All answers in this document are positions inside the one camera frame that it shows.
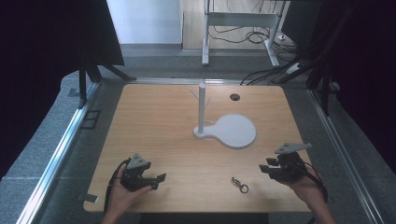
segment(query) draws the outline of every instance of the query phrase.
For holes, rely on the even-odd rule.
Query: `wooden tabletop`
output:
[[[133,212],[282,212],[309,211],[294,192],[263,174],[259,164],[276,158],[284,143],[302,143],[288,101],[280,87],[206,85],[205,119],[230,113],[251,119],[256,138],[243,149],[230,149],[212,138],[198,139],[198,85],[131,84],[124,87],[88,193],[103,211],[106,186],[117,166],[138,153],[151,162],[143,177],[166,173],[157,190],[144,195]],[[239,101],[230,95],[236,93]],[[305,150],[299,151],[309,162]],[[231,178],[247,184],[244,194]]]

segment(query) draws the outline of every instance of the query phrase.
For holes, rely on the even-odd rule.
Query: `metal hook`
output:
[[[239,188],[242,193],[248,193],[248,185],[242,184],[235,177],[231,178],[231,181]]]

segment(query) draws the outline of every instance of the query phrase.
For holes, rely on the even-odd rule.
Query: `hand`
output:
[[[309,166],[306,166],[306,170],[308,173],[318,178],[317,173]],[[323,198],[323,192],[318,188],[317,184],[309,177],[304,176],[300,180],[296,182],[286,182],[286,181],[278,181],[281,184],[289,186],[294,190],[295,194],[305,202],[309,209],[312,210],[312,207],[316,207],[318,205],[325,204]]]
[[[151,186],[146,186],[137,191],[131,192],[120,183],[120,177],[125,170],[126,165],[122,165],[114,180],[111,193],[108,198],[107,211],[102,220],[103,224],[117,223],[120,216],[137,201],[142,195],[151,191]]]
[[[307,166],[306,170],[311,175],[318,178],[317,173],[311,167]],[[315,221],[318,224],[335,223],[335,220],[332,217],[332,213],[330,212],[329,207],[324,201],[323,192],[318,188],[317,184],[309,177],[304,176],[300,180],[292,183],[286,181],[278,182],[289,186],[291,189],[294,190],[297,197],[305,202],[308,208],[313,212]]]

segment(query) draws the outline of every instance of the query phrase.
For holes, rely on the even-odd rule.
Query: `white desk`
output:
[[[279,66],[273,45],[285,5],[286,1],[282,1],[282,6],[276,14],[210,12],[210,0],[205,0],[205,35],[202,45],[202,65],[206,66],[209,64],[209,26],[213,25],[271,27],[270,38],[265,40],[264,44],[272,65],[274,67]]]

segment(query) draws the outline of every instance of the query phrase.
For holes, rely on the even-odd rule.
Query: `metal desk leg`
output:
[[[273,27],[271,28],[270,38],[264,41],[265,48],[267,49],[268,56],[270,57],[273,67],[279,66],[279,62],[277,61],[276,55],[273,50],[273,45],[274,45],[277,28],[279,27],[280,20],[282,19],[282,13],[283,13],[283,9],[285,8],[285,5],[286,5],[286,1],[283,1],[280,10],[276,13],[276,19],[274,21]]]
[[[205,0],[205,35],[202,44],[202,65],[209,64],[209,6],[210,0]]]

